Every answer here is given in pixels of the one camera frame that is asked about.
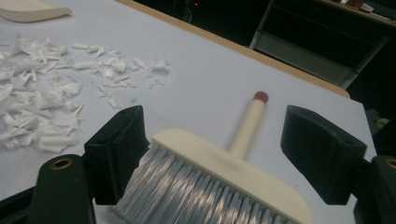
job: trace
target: white plastic shavings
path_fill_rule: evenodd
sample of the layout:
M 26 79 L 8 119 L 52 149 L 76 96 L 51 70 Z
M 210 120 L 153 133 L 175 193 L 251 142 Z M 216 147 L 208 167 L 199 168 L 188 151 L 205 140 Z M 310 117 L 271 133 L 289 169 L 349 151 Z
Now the white plastic shavings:
M 146 64 L 143 61 L 141 61 L 139 58 L 134 58 L 134 64 L 136 64 L 137 66 L 139 66 L 143 69 L 148 69 Z
M 46 63 L 49 60 L 60 60 L 62 55 L 67 53 L 67 48 L 57 47 L 49 39 L 45 43 L 40 43 L 36 40 L 17 37 L 14 51 L 14 53 L 24 52 L 29 54 L 34 61 Z
M 123 72 L 125 72 L 126 62 L 123 59 L 121 59 L 119 61 L 115 61 L 112 64 L 112 67 L 113 67 L 114 71 L 123 73 Z
M 109 91 L 109 90 L 106 90 L 106 88 L 103 87 L 102 85 L 96 84 L 95 86 L 96 86 L 97 89 L 98 89 L 100 92 L 102 92 L 105 96 L 109 97 L 109 96 L 112 95 L 112 92 Z
M 92 73 L 105 77 L 108 82 L 96 84 L 96 87 L 114 109 L 120 107 L 109 88 L 137 88 L 137 84 L 131 80 L 131 73 L 128 74 L 131 70 L 151 71 L 155 78 L 148 86 L 150 89 L 170 83 L 169 76 L 164 75 L 170 74 L 168 61 L 156 60 L 154 65 L 147 65 L 136 57 L 131 64 L 127 64 L 118 49 L 105 50 L 99 45 L 73 43 L 71 49 L 84 49 L 86 55 L 93 58 L 84 58 L 87 61 L 75 63 L 74 60 L 80 54 L 76 54 L 76 51 L 70 53 L 67 47 L 57 46 L 50 39 L 41 42 L 18 36 L 13 47 L 12 52 L 0 52 L 0 119 L 3 121 L 0 125 L 4 127 L 0 131 L 0 143 L 9 148 L 38 143 L 43 150 L 61 152 L 77 143 L 69 135 L 79 129 L 79 113 L 83 104 L 74 103 L 71 98 L 81 93 L 83 85 L 71 77 L 56 74 L 57 69 L 74 69 L 74 73 L 90 69 Z M 37 88 L 36 85 L 43 82 L 35 83 L 41 77 L 48 76 L 52 89 Z M 68 113 L 68 118 L 62 119 L 64 123 L 56 123 L 60 119 L 54 118 L 58 116 L 55 110 Z
M 154 66 L 151 67 L 151 70 L 153 72 L 165 72 L 169 74 L 171 69 L 170 65 L 171 64 L 168 61 L 159 60 L 154 64 Z
M 42 136 L 38 141 L 38 147 L 45 151 L 60 153 L 66 147 L 77 143 L 77 139 L 70 136 Z
M 99 46 L 99 45 L 92 45 L 92 46 L 88 46 L 87 51 L 88 51 L 89 53 L 92 53 L 92 52 L 98 51 L 100 48 L 102 48 L 102 46 Z
M 121 82 L 121 81 L 123 81 L 125 79 L 128 79 L 128 78 L 130 78 L 129 75 L 123 75 L 123 76 L 114 77 L 113 80 L 114 80 L 114 82 Z
M 68 101 L 64 104 L 64 106 L 69 110 L 69 111 L 73 111 L 75 109 L 77 109 L 79 107 L 79 104 Z
M 64 105 L 62 91 L 38 92 L 35 102 L 39 109 L 57 108 Z
M 55 64 L 55 68 L 70 68 L 72 67 L 73 61 L 74 60 L 71 57 L 62 57 L 61 60 Z
M 59 88 L 69 95 L 76 95 L 81 91 L 82 84 L 81 83 L 67 83 Z
M 81 70 L 81 69 L 90 69 L 94 66 L 96 66 L 96 62 L 87 61 L 87 62 L 75 63 L 73 65 L 73 68 L 76 70 Z
M 72 49 L 87 49 L 88 45 L 84 45 L 84 44 L 79 44 L 79 43 L 72 43 L 72 45 L 70 46 Z

